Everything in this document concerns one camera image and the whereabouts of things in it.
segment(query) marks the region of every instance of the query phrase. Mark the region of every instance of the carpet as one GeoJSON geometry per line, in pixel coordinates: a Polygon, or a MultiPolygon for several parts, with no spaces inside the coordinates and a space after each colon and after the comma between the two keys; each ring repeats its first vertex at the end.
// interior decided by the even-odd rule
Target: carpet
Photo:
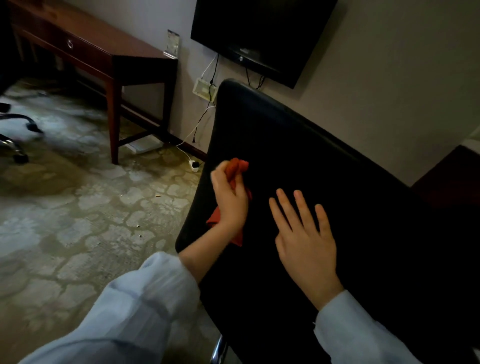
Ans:
{"type": "MultiPolygon", "coordinates": [[[[33,118],[0,123],[30,163],[0,149],[0,357],[16,363],[76,328],[104,286],[174,242],[200,174],[174,147],[120,148],[110,163],[107,113],[58,86],[23,79],[1,101],[33,118]]],[[[138,132],[122,121],[121,136],[138,132]]],[[[164,363],[208,363],[218,331],[202,307],[175,323],[164,363]]]]}

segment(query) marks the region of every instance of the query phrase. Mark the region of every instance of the hand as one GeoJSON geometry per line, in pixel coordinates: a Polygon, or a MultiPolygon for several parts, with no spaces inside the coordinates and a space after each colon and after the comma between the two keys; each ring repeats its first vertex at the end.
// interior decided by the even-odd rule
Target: hand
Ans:
{"type": "Polygon", "coordinates": [[[293,193],[301,221],[283,190],[277,190],[278,200],[270,198],[270,209],[278,226],[275,239],[278,256],[293,281],[311,303],[321,310],[339,295],[343,286],[336,275],[336,245],[327,215],[321,205],[315,206],[320,233],[300,191],[293,193]]]}
{"type": "Polygon", "coordinates": [[[223,161],[212,172],[212,185],[215,191],[215,198],[220,209],[220,222],[238,232],[247,219],[248,196],[243,185],[242,175],[235,178],[236,188],[232,190],[225,175],[228,161],[223,161]]]}

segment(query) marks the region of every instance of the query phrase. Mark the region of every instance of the television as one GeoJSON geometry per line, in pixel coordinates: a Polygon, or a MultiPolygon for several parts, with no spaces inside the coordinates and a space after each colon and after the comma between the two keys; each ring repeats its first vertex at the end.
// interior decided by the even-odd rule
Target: television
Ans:
{"type": "Polygon", "coordinates": [[[294,88],[336,0],[197,0],[191,38],[294,88]]]}

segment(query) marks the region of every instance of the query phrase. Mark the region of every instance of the shirt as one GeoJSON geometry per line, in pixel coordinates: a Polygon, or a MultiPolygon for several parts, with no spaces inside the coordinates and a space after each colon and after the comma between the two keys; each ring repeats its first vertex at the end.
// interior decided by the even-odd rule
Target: shirt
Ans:
{"type": "MultiPolygon", "coordinates": [[[[77,329],[20,364],[160,363],[171,323],[193,313],[199,298],[180,260],[155,253],[110,282],[77,329]]],[[[419,363],[348,291],[318,313],[314,332],[333,364],[419,363]]]]}

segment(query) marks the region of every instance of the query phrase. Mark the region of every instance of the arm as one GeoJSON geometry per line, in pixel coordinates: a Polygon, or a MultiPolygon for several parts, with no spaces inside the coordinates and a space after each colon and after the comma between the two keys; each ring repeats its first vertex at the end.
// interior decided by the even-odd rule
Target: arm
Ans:
{"type": "Polygon", "coordinates": [[[315,335],[332,363],[419,363],[404,343],[374,321],[345,291],[336,275],[336,245],[327,215],[316,205],[320,232],[300,191],[294,196],[300,218],[282,190],[270,208],[279,234],[278,256],[288,274],[319,310],[315,335]]]}
{"type": "Polygon", "coordinates": [[[212,172],[222,216],[218,224],[179,257],[155,253],[138,270],[110,282],[77,329],[21,364],[159,363],[171,323],[197,309],[197,283],[245,223],[248,197],[241,176],[236,190],[230,188],[227,164],[212,172]]]}

